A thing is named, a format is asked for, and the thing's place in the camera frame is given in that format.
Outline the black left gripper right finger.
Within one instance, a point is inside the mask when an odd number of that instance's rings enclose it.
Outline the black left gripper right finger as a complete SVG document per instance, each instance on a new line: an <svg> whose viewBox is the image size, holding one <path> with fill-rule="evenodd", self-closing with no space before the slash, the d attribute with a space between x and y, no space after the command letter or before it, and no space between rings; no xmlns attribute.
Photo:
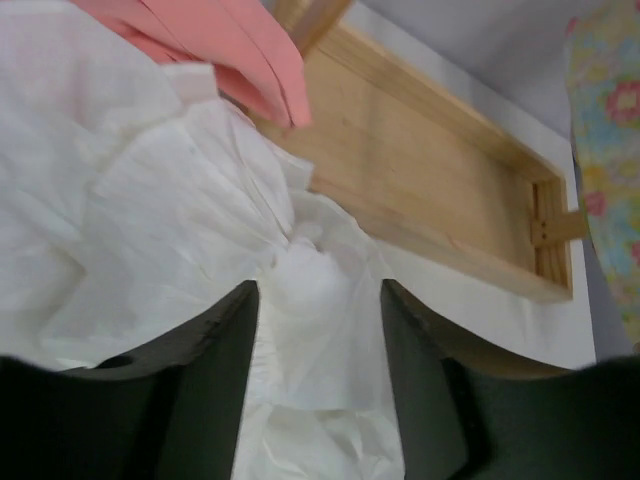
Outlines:
<svg viewBox="0 0 640 480"><path fill-rule="evenodd" d="M409 479L635 479L639 358L577 370L505 350L399 282L380 292Z"/></svg>

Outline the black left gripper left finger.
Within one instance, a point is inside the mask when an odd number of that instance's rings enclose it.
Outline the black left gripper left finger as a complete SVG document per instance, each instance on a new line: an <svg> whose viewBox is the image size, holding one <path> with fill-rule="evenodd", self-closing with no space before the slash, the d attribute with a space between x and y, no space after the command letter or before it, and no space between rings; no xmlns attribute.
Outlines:
<svg viewBox="0 0 640 480"><path fill-rule="evenodd" d="M258 314L239 284L179 327L94 368L1 360L5 479L228 479Z"/></svg>

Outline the white skirt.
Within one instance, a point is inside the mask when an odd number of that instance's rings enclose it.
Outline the white skirt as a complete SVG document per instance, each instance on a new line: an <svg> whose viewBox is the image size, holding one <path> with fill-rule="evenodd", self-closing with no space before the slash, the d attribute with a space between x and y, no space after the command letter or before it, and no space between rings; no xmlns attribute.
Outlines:
<svg viewBox="0 0 640 480"><path fill-rule="evenodd" d="M211 65L70 1L1 5L1 360L94 368L239 284L258 314L228 479L401 479L387 267Z"/></svg>

